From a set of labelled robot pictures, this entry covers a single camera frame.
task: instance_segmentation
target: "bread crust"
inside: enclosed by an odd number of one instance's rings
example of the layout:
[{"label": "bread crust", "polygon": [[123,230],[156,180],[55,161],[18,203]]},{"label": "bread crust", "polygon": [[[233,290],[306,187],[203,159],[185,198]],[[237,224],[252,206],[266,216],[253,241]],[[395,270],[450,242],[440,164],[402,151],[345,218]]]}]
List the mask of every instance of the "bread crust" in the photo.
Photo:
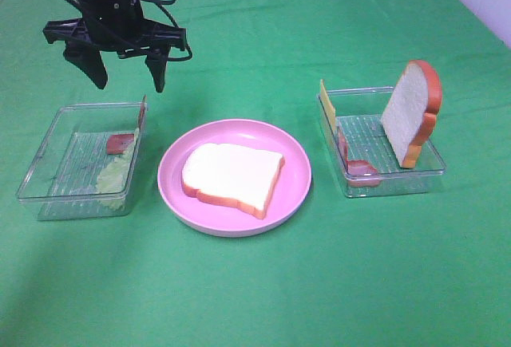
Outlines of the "bread crust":
[{"label": "bread crust", "polygon": [[422,123],[415,137],[408,145],[405,157],[401,162],[402,168],[415,168],[417,159],[421,154],[422,145],[430,138],[437,123],[437,115],[442,105],[442,84],[437,71],[429,62],[424,60],[412,60],[408,63],[408,66],[412,64],[417,65],[424,74],[428,88],[428,102],[422,118]]},{"label": "bread crust", "polygon": [[280,176],[280,171],[284,166],[285,160],[282,158],[279,162],[279,170],[276,172],[272,182],[271,187],[268,191],[267,197],[264,201],[263,210],[258,210],[256,207],[253,207],[245,202],[239,201],[238,199],[233,199],[229,197],[220,197],[217,195],[209,195],[203,193],[200,189],[195,189],[193,187],[188,186],[183,179],[181,178],[181,185],[183,187],[183,192],[192,198],[197,198],[199,201],[204,203],[209,203],[211,205],[217,206],[225,206],[225,207],[234,207],[235,209],[241,210],[244,213],[255,216],[257,219],[264,219],[267,214],[267,209],[269,203],[271,201],[271,197],[273,196],[273,191],[275,190],[275,185]]}]

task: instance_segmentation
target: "black cable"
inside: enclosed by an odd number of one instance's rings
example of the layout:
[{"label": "black cable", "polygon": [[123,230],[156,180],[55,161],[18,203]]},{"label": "black cable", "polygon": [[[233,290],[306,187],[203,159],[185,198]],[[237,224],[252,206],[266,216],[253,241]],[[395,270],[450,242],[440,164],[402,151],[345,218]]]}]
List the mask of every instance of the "black cable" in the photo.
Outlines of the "black cable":
[{"label": "black cable", "polygon": [[135,45],[135,44],[133,44],[133,43],[131,43],[129,41],[126,41],[124,38],[122,38],[122,37],[118,36],[117,34],[115,34],[108,26],[105,26],[95,16],[93,16],[91,13],[89,13],[89,11],[84,10],[83,8],[81,8],[80,4],[78,4],[74,0],[65,0],[65,1],[68,2],[74,8],[76,8],[78,11],[80,11],[82,15],[85,15],[87,18],[90,18],[90,19],[94,20],[97,24],[99,24],[101,26],[101,28],[107,34],[111,35],[116,41],[120,42],[123,45],[126,45],[127,47],[129,47],[132,50],[136,50],[137,52],[140,52],[141,54],[145,54],[146,56],[155,58],[155,59],[160,60],[160,61],[187,61],[187,60],[191,59],[192,56],[193,56],[192,50],[190,48],[190,45],[188,45],[188,44],[184,47],[187,50],[187,52],[188,52],[188,56],[184,56],[184,57],[161,56],[159,54],[155,54],[155,53],[151,52],[150,50],[143,49],[140,46]]}]

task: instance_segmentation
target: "white bread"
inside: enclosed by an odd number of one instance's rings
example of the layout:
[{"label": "white bread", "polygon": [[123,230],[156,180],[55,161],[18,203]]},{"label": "white bread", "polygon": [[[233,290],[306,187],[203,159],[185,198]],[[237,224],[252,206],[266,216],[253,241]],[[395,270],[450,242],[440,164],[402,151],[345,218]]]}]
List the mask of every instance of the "white bread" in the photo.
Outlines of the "white bread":
[{"label": "white bread", "polygon": [[236,207],[263,219],[283,165],[284,157],[278,152],[202,144],[183,166],[183,191],[202,202]]},{"label": "white bread", "polygon": [[442,85],[426,61],[412,60],[403,71],[383,111],[386,137],[402,168],[414,168],[422,145],[437,123]]}]

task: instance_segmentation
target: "standing bread slice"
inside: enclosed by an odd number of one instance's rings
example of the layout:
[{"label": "standing bread slice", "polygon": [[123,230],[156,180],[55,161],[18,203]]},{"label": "standing bread slice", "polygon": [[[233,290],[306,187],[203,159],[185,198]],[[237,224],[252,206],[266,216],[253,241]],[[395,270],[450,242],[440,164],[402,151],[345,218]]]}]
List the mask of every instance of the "standing bread slice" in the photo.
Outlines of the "standing bread slice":
[{"label": "standing bread slice", "polygon": [[422,145],[437,123],[442,85],[426,61],[412,60],[403,71],[383,111],[381,122],[402,168],[414,168]]}]

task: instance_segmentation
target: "food container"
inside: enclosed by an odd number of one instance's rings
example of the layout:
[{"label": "food container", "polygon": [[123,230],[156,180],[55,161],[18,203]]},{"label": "food container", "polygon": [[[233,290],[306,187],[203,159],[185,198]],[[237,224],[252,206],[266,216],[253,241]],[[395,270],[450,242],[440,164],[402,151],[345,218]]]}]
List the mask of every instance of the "food container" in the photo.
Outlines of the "food container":
[{"label": "food container", "polygon": [[393,87],[327,90],[321,83],[320,116],[345,196],[425,193],[441,187],[446,164],[431,140],[422,145],[415,168],[401,168],[380,116]]},{"label": "food container", "polygon": [[[128,214],[146,110],[145,101],[60,108],[18,189],[18,201],[39,220]],[[134,141],[123,153],[107,153],[112,135],[129,133]],[[98,183],[102,177],[113,182],[105,188]]]}]

